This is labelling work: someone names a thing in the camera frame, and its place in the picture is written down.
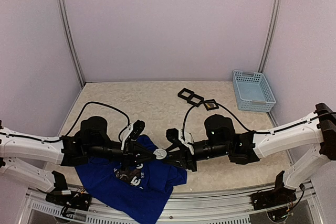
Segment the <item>blue printed t-shirt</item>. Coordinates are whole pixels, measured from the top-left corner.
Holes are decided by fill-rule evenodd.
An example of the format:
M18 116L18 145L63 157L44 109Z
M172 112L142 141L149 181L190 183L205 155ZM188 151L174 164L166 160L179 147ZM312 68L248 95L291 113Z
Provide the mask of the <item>blue printed t-shirt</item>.
M75 170L92 197L138 223L156 223L174 187L187 182L186 170L158 160L121 170L119 162L94 157Z

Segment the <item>sunset painting round brooch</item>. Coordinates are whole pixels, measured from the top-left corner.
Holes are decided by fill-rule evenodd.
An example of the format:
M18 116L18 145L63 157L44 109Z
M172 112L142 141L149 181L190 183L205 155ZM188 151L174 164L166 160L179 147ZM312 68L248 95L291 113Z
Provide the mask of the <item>sunset painting round brooch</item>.
M213 103L206 103L206 107L208 109L215 109L215 104L213 104Z

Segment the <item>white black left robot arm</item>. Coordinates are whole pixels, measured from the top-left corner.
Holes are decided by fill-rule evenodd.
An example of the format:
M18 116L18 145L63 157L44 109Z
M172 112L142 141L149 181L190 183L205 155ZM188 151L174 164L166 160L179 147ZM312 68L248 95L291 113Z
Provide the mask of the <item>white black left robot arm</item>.
M39 137L1 128L1 174L28 184L44 193L52 193L60 204L73 201L63 174L37 168L24 159L34 159L60 166L75 167L87 164L91 158L105 158L121 163L122 167L153 161L156 155L136 139L145 123L136 121L127 127L129 132L122 142L107 135L107 120L92 116L83 120L74 136Z

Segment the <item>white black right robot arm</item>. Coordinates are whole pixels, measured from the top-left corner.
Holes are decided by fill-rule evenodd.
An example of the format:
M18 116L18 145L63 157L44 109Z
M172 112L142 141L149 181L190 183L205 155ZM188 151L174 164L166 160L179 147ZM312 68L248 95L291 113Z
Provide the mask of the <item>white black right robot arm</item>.
M197 162L205 159L228 156L230 162L246 165L274 153L311 145L292 168L280 173L277 187L269 192L269 201L279 205L288 198L289 190L295 190L320 167L335 160L335 112L324 103L299 120L264 131L236 133L234 118L209 116L204 122L207 139L200 142L187 139L184 129L168 129L166 138L172 145L166 149L164 162L195 172Z

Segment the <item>light blue plastic basket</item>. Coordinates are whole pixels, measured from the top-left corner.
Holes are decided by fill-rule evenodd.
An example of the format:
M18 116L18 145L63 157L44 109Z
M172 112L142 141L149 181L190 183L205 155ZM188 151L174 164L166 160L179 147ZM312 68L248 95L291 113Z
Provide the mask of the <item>light blue plastic basket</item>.
M263 73L234 70L232 82L239 110L268 113L276 104Z

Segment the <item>black square frame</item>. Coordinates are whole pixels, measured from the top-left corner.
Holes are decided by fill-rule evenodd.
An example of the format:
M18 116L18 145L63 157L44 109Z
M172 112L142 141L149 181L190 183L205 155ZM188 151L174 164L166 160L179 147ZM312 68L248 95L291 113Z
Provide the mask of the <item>black square frame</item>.
M183 88L178 94L177 96L185 101L187 101L188 99L191 99L194 96L195 92L187 89L187 88Z
M192 106L198 107L201 102L204 101L204 98L200 95L193 94L187 98L187 103L191 104Z
M215 99L206 100L204 101L203 105L207 111L219 109Z

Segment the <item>aluminium front rail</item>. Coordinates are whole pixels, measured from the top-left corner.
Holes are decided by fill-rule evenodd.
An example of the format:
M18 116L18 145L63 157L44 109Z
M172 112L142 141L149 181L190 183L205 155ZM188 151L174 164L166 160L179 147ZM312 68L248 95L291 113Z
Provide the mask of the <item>aluminium front rail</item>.
M297 190L301 200L284 223L325 223L311 181L304 182L305 192ZM270 223L270 209L255 210L250 195L272 189L272 184L232 190L173 193L158 219L159 223ZM16 223L134 223L125 213L92 199L87 211L70 210L61 215L62 207L45 200L46 196L29 189Z

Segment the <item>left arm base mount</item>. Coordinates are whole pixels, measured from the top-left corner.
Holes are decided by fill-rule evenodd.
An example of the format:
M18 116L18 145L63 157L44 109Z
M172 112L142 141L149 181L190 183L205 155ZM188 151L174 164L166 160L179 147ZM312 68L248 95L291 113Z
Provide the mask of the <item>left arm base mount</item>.
M92 196L85 191L56 188L46 194L45 201L63 207L88 211Z

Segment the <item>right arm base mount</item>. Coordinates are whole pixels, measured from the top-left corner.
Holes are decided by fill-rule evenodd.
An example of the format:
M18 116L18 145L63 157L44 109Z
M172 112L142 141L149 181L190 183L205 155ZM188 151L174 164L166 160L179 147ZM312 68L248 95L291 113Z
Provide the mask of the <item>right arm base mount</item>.
M287 209L287 212L289 212L297 205L297 203L294 204L294 201L297 199L296 190L286 188L282 179L278 178L273 189L268 191L258 191L251 194L250 198L254 210L289 204L290 206Z

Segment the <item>aluminium corner post left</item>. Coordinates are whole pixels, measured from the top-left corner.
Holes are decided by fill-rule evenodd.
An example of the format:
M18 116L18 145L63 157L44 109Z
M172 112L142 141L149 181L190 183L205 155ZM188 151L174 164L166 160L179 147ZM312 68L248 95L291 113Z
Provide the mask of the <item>aluminium corner post left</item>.
M80 61L79 61L79 58L76 52L75 43L74 43L74 39L72 36L71 28L70 28L70 22L69 22L68 15L67 15L66 1L57 0L57 4L58 4L59 12L60 12L60 19L61 19L62 27L63 27L64 34L65 34L65 40L66 40L66 43L68 45L68 49L70 52L71 61L74 66L75 74L79 81L79 85L83 89L86 84L86 80L85 80L82 67L80 65Z

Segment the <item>aluminium corner post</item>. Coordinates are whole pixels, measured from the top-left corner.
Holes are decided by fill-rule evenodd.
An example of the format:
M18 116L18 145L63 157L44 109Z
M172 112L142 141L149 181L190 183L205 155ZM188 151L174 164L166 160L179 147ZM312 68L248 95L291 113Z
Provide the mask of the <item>aluminium corner post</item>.
M74 39L72 36L71 28L70 28L70 22L69 22L68 15L67 15L66 1L57 0L57 4L58 4L59 12L60 12L60 19L61 19L62 27L63 27L64 34L65 34L65 40L66 40L66 43L68 45L68 49L70 52L71 61L74 66L75 74L79 81L79 85L83 89L86 84L86 80L85 80L82 67L80 65L80 61L79 61L79 58L76 52L75 43L74 43Z
M270 22L268 25L268 30L266 34L266 41L263 47L263 51L261 54L261 60L258 67L258 72L264 73L266 69L267 60L269 58L272 41L274 39L278 16L280 12L281 7L281 0L274 0L272 4L272 10L270 15Z

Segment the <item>aluminium corner post right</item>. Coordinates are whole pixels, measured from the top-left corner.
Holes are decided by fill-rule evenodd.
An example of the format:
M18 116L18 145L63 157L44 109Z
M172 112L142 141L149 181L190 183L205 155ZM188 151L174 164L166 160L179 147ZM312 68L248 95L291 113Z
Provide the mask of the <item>aluminium corner post right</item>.
M268 30L266 34L266 41L263 47L263 51L261 54L261 60L258 67L258 72L264 73L266 69L267 60L269 58L272 41L274 39L278 16L280 12L281 7L281 0L274 0L272 4L272 10L270 15L270 22L268 25Z

